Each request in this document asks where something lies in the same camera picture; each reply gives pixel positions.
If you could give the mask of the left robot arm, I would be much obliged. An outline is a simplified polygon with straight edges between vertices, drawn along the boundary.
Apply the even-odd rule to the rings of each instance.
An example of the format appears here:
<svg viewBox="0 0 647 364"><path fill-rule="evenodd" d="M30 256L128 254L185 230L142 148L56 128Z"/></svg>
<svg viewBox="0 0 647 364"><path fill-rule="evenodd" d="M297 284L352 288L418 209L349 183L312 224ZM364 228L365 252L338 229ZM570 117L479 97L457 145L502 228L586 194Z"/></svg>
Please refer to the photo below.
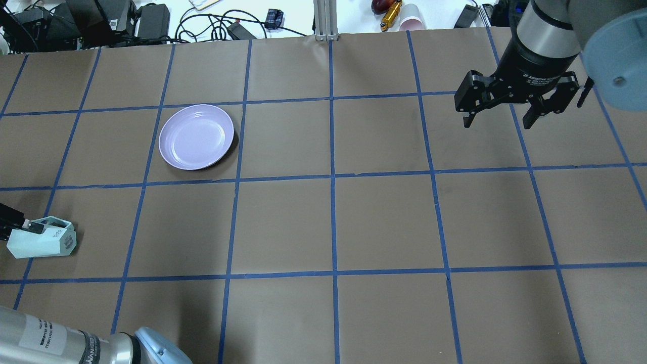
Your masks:
<svg viewBox="0 0 647 364"><path fill-rule="evenodd" d="M2 241L14 258L67 256L77 244L75 227L54 216L27 219L2 205ZM153 329L106 339L11 308L1 308L2 363L190 363Z"/></svg>

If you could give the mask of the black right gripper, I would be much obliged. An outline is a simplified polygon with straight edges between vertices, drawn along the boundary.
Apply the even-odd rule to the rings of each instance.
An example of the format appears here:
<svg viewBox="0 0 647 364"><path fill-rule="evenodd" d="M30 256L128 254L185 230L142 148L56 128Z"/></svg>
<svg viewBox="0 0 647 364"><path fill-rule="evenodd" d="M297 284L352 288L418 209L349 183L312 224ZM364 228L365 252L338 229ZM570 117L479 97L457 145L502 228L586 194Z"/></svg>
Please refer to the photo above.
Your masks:
<svg viewBox="0 0 647 364"><path fill-rule="evenodd" d="M454 105L463 113L463 126L471 127L477 113L499 104L529 104L522 118L526 130L548 113L564 112L580 88L568 70L574 59L538 55L512 38L492 74L470 70L456 90Z"/></svg>

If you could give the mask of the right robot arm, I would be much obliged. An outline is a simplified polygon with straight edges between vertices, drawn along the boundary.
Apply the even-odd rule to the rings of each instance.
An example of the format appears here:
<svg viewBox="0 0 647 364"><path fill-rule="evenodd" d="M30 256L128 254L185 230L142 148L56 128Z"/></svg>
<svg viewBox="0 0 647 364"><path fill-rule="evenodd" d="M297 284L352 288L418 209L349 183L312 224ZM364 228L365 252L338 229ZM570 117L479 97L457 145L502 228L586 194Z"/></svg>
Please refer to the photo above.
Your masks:
<svg viewBox="0 0 647 364"><path fill-rule="evenodd" d="M538 118L566 110L579 88L569 67L584 58L582 106L596 87L611 106L646 109L645 1L530 1L490 76L467 72L454 95L464 127L499 104L529 104L530 129Z"/></svg>

